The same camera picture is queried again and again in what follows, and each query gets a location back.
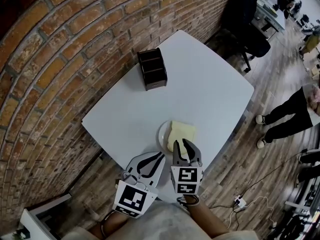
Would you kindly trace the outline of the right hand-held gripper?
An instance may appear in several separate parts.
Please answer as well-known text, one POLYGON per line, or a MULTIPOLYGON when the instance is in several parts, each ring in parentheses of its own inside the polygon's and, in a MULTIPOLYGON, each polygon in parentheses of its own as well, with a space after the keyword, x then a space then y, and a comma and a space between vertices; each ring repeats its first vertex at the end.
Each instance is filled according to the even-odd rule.
POLYGON ((201 151, 188 139, 182 139, 187 153, 182 154, 177 140, 173 143, 171 181, 176 194, 196 195, 203 179, 201 151))

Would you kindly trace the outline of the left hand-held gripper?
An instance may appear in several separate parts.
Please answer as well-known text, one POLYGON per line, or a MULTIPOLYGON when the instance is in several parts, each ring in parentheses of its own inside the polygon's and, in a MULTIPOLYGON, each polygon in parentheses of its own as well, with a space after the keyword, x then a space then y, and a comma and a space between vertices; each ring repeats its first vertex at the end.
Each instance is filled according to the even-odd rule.
POLYGON ((144 215, 158 197, 155 187, 165 161, 166 156, 161 151, 146 152, 132 158, 116 184, 113 210, 134 219, 144 215))

